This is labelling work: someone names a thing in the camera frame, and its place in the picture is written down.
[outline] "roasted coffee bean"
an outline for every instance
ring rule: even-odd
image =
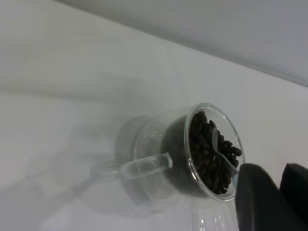
[[[215,176],[212,178],[213,186],[217,187],[219,183],[219,174],[216,172]]]
[[[198,162],[197,164],[194,165],[197,171],[201,169],[202,163]]]
[[[197,116],[198,120],[201,122],[206,118],[205,112],[204,111],[200,111],[197,114],[195,114],[195,116]]]
[[[228,146],[225,146],[223,154],[224,154],[224,156],[228,156],[228,155],[232,154],[232,149]]]
[[[225,138],[223,135],[218,136],[218,144],[223,144],[224,141],[225,141]]]
[[[208,149],[209,148],[209,144],[208,142],[205,140],[203,135],[199,135],[199,144],[202,148],[204,149]]]
[[[196,124],[196,128],[197,128],[197,130],[198,130],[198,133],[201,133],[202,128],[203,128],[202,123],[198,122],[198,123]]]
[[[217,162],[213,162],[212,164],[210,164],[211,168],[216,168],[217,167]]]
[[[189,129],[189,135],[195,140],[199,136],[198,128],[195,125],[191,125]]]
[[[209,124],[210,124],[210,126],[211,126],[212,128],[216,128],[216,125],[215,125],[215,123],[214,123],[212,120],[210,120]]]
[[[223,144],[227,145],[228,147],[232,147],[233,146],[233,143],[231,143],[230,141],[224,141]]]
[[[210,188],[212,186],[212,180],[211,178],[208,176],[208,175],[205,175],[203,178],[202,178],[204,184]]]
[[[205,164],[205,166],[208,166],[209,163],[210,163],[210,158],[208,158],[208,157],[204,158],[204,164]]]
[[[238,165],[239,165],[239,161],[238,161],[238,160],[235,160],[233,166],[234,166],[235,168],[237,168]]]
[[[236,160],[236,156],[231,154],[231,155],[228,156],[228,160],[229,160],[230,162],[231,162],[231,161],[234,162],[234,161]]]
[[[221,189],[217,190],[217,191],[216,191],[216,194],[217,194],[217,195],[223,194],[223,190],[221,190]]]
[[[225,150],[225,146],[223,144],[218,144],[218,151],[222,154]]]
[[[198,122],[199,122],[199,120],[198,120],[197,114],[195,114],[195,115],[192,117],[191,124],[196,124],[196,123],[198,123]]]
[[[212,142],[212,133],[213,133],[213,129],[210,128],[205,136],[205,139],[209,142]]]
[[[242,155],[241,149],[238,149],[237,147],[231,147],[231,151],[236,156],[241,156]]]
[[[204,157],[205,157],[205,156],[208,156],[209,153],[210,153],[209,150],[203,150],[203,151],[202,151],[202,156],[204,156]]]
[[[206,136],[210,129],[211,129],[211,126],[208,123],[204,124],[202,128],[203,135]]]

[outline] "coffee bean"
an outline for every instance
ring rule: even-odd
[[[208,188],[212,186],[212,180],[209,176],[204,176],[202,180]]]
[[[227,145],[228,147],[232,147],[233,144],[230,141],[224,141],[224,145]]]
[[[198,133],[201,133],[202,128],[203,128],[202,123],[198,122],[198,123],[196,124],[196,128],[197,128],[197,130],[198,130]]]
[[[191,124],[196,124],[196,123],[198,123],[198,122],[199,122],[199,120],[198,120],[197,114],[195,114],[195,115],[192,117],[192,122],[191,122]]]
[[[223,135],[220,135],[220,136],[218,137],[218,143],[219,143],[219,144],[223,144],[224,141],[225,141],[224,136],[223,136]]]
[[[210,165],[211,168],[216,168],[217,167],[217,162],[213,162],[211,165]]]
[[[241,149],[238,149],[237,147],[231,147],[231,151],[236,156],[241,156],[242,155]]]
[[[209,144],[208,142],[205,140],[203,135],[199,135],[199,144],[201,147],[203,147],[204,149],[208,149],[209,148]]]
[[[205,136],[205,139],[209,142],[212,142],[212,133],[213,133],[213,129],[209,129],[206,136]]]
[[[209,155],[209,150],[202,151],[202,156],[208,156],[208,155]]]
[[[210,124],[210,126],[211,126],[212,128],[216,128],[216,125],[215,125],[215,123],[214,123],[212,120],[210,120],[209,124]]]
[[[204,111],[200,111],[197,114],[195,114],[195,116],[198,118],[198,120],[201,122],[202,120],[204,120],[205,116],[205,112]]]
[[[217,186],[219,183],[219,174],[216,172],[215,176],[212,178],[213,186]]]
[[[236,156],[231,154],[231,155],[228,156],[228,160],[230,162],[234,162],[236,160]]]
[[[198,128],[196,127],[196,125],[191,125],[190,129],[189,129],[189,135],[195,140],[198,138],[199,132],[198,132]]]
[[[233,166],[234,166],[235,168],[237,168],[238,165],[239,165],[239,161],[238,161],[238,160],[235,160]]]
[[[205,164],[205,166],[208,166],[209,163],[210,163],[210,158],[208,158],[208,157],[204,158],[204,164]]]

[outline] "transparent glass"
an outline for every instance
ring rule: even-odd
[[[215,105],[201,103],[194,107],[173,109],[159,114],[149,121],[136,138],[132,162],[120,167],[127,179],[144,177],[160,171],[179,191],[198,197],[211,197],[219,201],[230,201],[235,197],[232,184],[225,194],[213,193],[199,177],[192,161],[189,145],[189,130],[192,117],[204,111],[213,120],[226,140],[242,150],[237,158],[239,165],[245,163],[240,137],[228,117]]]

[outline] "dark coffee bean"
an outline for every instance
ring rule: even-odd
[[[225,138],[223,135],[218,136],[218,143],[219,144],[223,144],[223,142],[225,141]]]
[[[211,168],[216,168],[217,167],[217,162],[213,162],[212,164],[210,164]]]
[[[223,144],[227,145],[228,147],[232,147],[233,146],[233,143],[231,143],[230,141],[224,141]]]
[[[197,128],[197,130],[198,130],[198,133],[201,133],[201,132],[202,132],[202,128],[203,128],[202,123],[198,122],[198,123],[196,124],[196,128]]]
[[[218,144],[218,151],[222,154],[223,151],[225,150],[225,146],[223,144]]]
[[[201,166],[202,166],[202,163],[200,163],[200,162],[194,164],[194,167],[196,168],[197,171],[200,171]]]
[[[198,138],[199,132],[198,132],[198,128],[196,127],[196,125],[191,125],[191,127],[189,129],[189,135],[193,139],[197,139]]]
[[[209,148],[209,144],[208,142],[205,140],[203,135],[199,135],[199,140],[198,140],[200,146],[204,149],[208,149]]]
[[[208,156],[209,155],[209,151],[208,150],[203,150],[202,151],[202,156]]]
[[[228,156],[228,155],[232,154],[232,149],[228,146],[225,146],[225,149],[224,149],[222,154],[224,154],[224,156]]]
[[[203,135],[207,135],[210,128],[211,128],[211,126],[208,123],[204,124],[203,128],[202,128]]]
[[[216,125],[215,125],[215,123],[214,123],[212,120],[210,120],[209,124],[210,124],[210,126],[211,126],[212,128],[216,128]]]
[[[198,113],[196,114],[196,116],[197,116],[197,118],[198,118],[199,121],[202,121],[202,120],[204,120],[204,118],[205,118],[205,112],[204,112],[204,111],[200,111],[200,112],[198,112]]]
[[[233,166],[234,166],[235,168],[237,168],[238,165],[239,165],[239,161],[238,161],[238,160],[235,160]]]
[[[219,183],[219,174],[216,172],[215,176],[212,178],[213,186],[217,187]]]
[[[209,176],[204,176],[202,179],[203,183],[208,187],[211,188],[212,186],[212,180]]]
[[[199,151],[200,150],[200,144],[196,143],[196,142],[192,142],[190,145],[190,148],[195,150],[195,151]]]
[[[210,163],[210,158],[206,157],[206,158],[204,158],[203,161],[204,161],[205,166],[208,166],[209,163]]]
[[[226,183],[227,183],[227,185],[230,185],[230,184],[231,184],[231,176],[230,176],[230,175],[228,176],[228,178],[227,178],[227,180],[226,180]]]
[[[241,156],[242,155],[241,149],[238,149],[237,147],[231,147],[231,151],[236,156]]]
[[[219,189],[219,190],[216,191],[216,194],[217,195],[223,194],[223,191],[221,189]]]
[[[198,122],[199,122],[199,120],[198,120],[197,114],[195,114],[195,115],[192,117],[192,122],[191,122],[191,124],[196,124],[196,123],[198,123]]]
[[[212,142],[212,133],[213,133],[213,129],[209,129],[206,136],[205,136],[205,139],[209,142]]]
[[[227,159],[230,161],[231,164],[234,165],[235,161],[236,161],[236,156],[231,154],[231,155],[228,156]]]

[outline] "clear glass cup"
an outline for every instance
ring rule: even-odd
[[[136,138],[133,161],[120,167],[120,175],[135,179],[163,171],[180,192],[218,201],[232,200],[236,192],[232,184],[225,194],[213,193],[201,180],[192,161],[189,130],[192,117],[200,111],[205,112],[208,121],[215,122],[226,140],[243,152],[240,137],[229,118],[215,105],[201,103],[163,112],[149,121]],[[245,163],[244,152],[237,160],[239,169]]]

